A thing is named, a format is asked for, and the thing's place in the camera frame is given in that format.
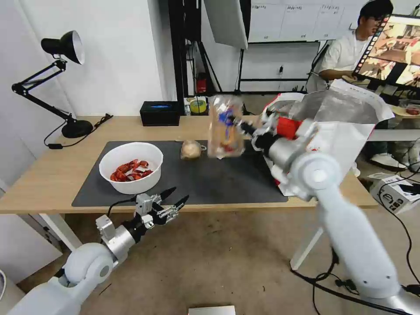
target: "computer screen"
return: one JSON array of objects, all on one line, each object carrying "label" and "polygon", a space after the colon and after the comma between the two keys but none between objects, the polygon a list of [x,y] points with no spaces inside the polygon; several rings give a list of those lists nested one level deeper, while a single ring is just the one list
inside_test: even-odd
[{"label": "computer screen", "polygon": [[420,18],[385,17],[354,73],[406,89],[420,88]]}]

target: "black desk lamp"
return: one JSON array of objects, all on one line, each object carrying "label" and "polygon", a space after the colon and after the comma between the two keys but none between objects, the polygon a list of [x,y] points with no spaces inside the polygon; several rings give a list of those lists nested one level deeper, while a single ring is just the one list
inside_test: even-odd
[{"label": "black desk lamp", "polygon": [[[66,138],[79,138],[90,134],[93,130],[93,126],[89,121],[77,120],[72,117],[71,113],[51,106],[44,101],[41,101],[39,98],[29,94],[29,91],[33,88],[54,78],[66,70],[67,61],[63,60],[61,55],[66,56],[68,59],[75,63],[84,64],[84,50],[79,34],[76,31],[70,31],[64,34],[61,39],[44,38],[41,41],[41,47],[46,53],[51,54],[56,60],[48,67],[35,73],[22,82],[13,84],[13,92],[23,96],[24,98],[27,98],[28,100],[38,104],[51,113],[63,118],[66,121],[66,124],[64,125],[61,132]],[[46,78],[34,80],[34,78],[40,74],[54,67],[57,67],[59,71],[51,74]]]}]

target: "crayfish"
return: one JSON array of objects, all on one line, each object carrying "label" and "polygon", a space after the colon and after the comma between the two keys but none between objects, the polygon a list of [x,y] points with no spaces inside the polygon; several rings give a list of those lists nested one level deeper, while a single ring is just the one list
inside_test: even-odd
[{"label": "crayfish", "polygon": [[[145,171],[138,170],[137,168],[144,168]],[[147,169],[149,163],[147,161],[140,161],[138,159],[132,160],[131,162],[125,163],[117,168],[115,172],[111,174],[111,180],[115,182],[132,182],[138,179],[142,179],[151,173],[152,170]]]}]

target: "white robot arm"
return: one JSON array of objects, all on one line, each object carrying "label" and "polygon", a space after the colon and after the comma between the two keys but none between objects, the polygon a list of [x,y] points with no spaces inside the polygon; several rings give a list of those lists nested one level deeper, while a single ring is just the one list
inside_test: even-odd
[{"label": "white robot arm", "polygon": [[102,244],[87,243],[77,248],[56,275],[31,290],[8,315],[79,314],[83,302],[127,258],[129,249],[140,241],[147,230],[155,224],[167,224],[178,215],[188,196],[166,209],[160,206],[174,190],[165,190],[160,195],[140,194],[134,197],[134,218],[118,228],[106,215],[98,218],[96,225]]},{"label": "white robot arm", "polygon": [[270,128],[256,129],[232,117],[234,124],[252,137],[274,166],[271,172],[298,197],[318,200],[320,222],[340,260],[365,301],[409,314],[420,314],[420,299],[405,292],[396,268],[364,212],[344,199],[339,190],[341,173],[337,161],[326,154],[308,151],[316,123],[305,120],[288,140]]}]

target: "lamp base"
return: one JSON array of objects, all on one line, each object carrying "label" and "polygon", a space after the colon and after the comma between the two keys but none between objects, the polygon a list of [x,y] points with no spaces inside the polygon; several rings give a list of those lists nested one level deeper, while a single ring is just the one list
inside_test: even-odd
[{"label": "lamp base", "polygon": [[66,138],[80,138],[90,134],[93,130],[92,124],[87,120],[76,120],[68,122],[61,129],[61,133]]}]

